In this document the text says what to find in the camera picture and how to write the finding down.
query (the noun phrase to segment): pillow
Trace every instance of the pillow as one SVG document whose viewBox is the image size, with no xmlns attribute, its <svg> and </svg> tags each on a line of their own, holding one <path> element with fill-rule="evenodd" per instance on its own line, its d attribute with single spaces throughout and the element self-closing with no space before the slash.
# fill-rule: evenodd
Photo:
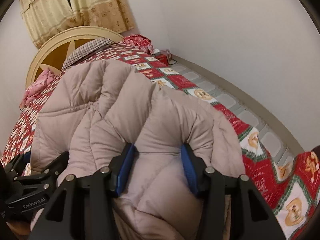
<svg viewBox="0 0 320 240">
<path fill-rule="evenodd" d="M 89 41 L 84 45 L 77 48 L 74 52 L 72 52 L 64 61 L 62 66 L 62 71 L 70 68 L 73 64 L 77 63 L 84 57 L 87 57 L 89 54 L 96 52 L 98 49 L 105 49 L 111 45 L 112 41 L 107 38 L 100 38 L 93 41 Z"/>
</svg>

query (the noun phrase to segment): metal bolt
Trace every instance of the metal bolt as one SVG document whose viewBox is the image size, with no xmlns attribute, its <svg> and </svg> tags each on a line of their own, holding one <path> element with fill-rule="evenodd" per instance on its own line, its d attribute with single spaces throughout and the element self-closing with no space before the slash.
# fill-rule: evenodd
<svg viewBox="0 0 320 240">
<path fill-rule="evenodd" d="M 73 174 L 69 174 L 66 176 L 66 181 L 73 181 L 75 179 L 75 176 Z"/>
<path fill-rule="evenodd" d="M 107 166 L 102 167 L 102 168 L 100 169 L 100 172 L 101 172 L 102 174 L 108 173 L 109 171 L 110 171 L 110 169 L 109 169 L 109 167 L 107 167 Z"/>
<path fill-rule="evenodd" d="M 248 180 L 249 180 L 249 177 L 248 177 L 248 175 L 242 174 L 242 175 L 240 176 L 240 179 L 241 179 L 242 181 L 248 181 Z"/>
<path fill-rule="evenodd" d="M 213 167 L 206 167 L 205 172 L 208 174 L 214 173 L 216 170 Z"/>
</svg>

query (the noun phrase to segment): baseboard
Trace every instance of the baseboard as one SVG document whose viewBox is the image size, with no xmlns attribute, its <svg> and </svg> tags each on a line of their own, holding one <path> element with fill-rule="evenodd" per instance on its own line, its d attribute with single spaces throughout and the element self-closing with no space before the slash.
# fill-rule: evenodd
<svg viewBox="0 0 320 240">
<path fill-rule="evenodd" d="M 290 133 L 290 131 L 281 123 L 272 113 L 270 113 L 263 105 L 261 105 L 254 98 L 243 92 L 241 89 L 228 82 L 227 80 L 219 77 L 218 75 L 212 73 L 211 71 L 200 67 L 197 64 L 194 64 L 190 61 L 187 61 L 183 58 L 173 55 L 173 58 L 179 63 L 185 65 L 191 70 L 199 73 L 209 81 L 214 84 L 217 84 L 219 87 L 238 98 L 241 102 L 243 102 L 250 110 L 254 113 L 259 113 L 259 117 L 261 117 L 268 126 L 276 131 L 276 134 L 280 137 L 280 139 L 288 146 L 290 152 L 294 155 L 304 152 L 304 149 L 298 143 L 296 138 Z"/>
</svg>

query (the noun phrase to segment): floor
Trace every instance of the floor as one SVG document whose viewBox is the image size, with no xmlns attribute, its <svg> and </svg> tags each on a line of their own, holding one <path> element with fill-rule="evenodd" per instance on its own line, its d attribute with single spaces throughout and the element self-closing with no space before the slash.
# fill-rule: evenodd
<svg viewBox="0 0 320 240">
<path fill-rule="evenodd" d="M 243 122 L 256 127 L 259 130 L 261 142 L 266 149 L 269 150 L 278 165 L 285 165 L 288 161 L 293 159 L 293 154 L 289 151 L 288 147 L 281 141 L 276 132 L 268 127 L 268 124 L 259 117 L 259 113 L 253 113 L 233 95 L 209 82 L 206 78 L 188 69 L 181 63 L 177 62 L 176 64 L 171 65 L 171 67 L 173 70 L 179 72 L 185 78 L 215 97 Z"/>
</svg>

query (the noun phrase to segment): bedsheet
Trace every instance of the bedsheet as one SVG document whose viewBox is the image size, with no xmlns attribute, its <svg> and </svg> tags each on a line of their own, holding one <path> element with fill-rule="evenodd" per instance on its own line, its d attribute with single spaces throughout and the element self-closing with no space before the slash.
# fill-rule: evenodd
<svg viewBox="0 0 320 240">
<path fill-rule="evenodd" d="M 260 142 L 259 132 L 255 127 L 242 122 L 204 90 L 136 47 L 114 44 L 84 62 L 110 58 L 134 65 L 152 82 L 201 98 L 223 112 L 238 135 L 246 174 L 272 208 L 286 238 L 297 238 L 320 200 L 320 163 L 315 153 L 299 154 L 291 163 L 277 166 Z M 63 74 L 64 72 L 56 76 L 40 97 L 21 112 L 4 151 L 2 158 L 4 165 L 16 154 L 31 150 L 37 114 Z M 26 169 L 25 174 L 30 174 L 30 167 Z"/>
</svg>

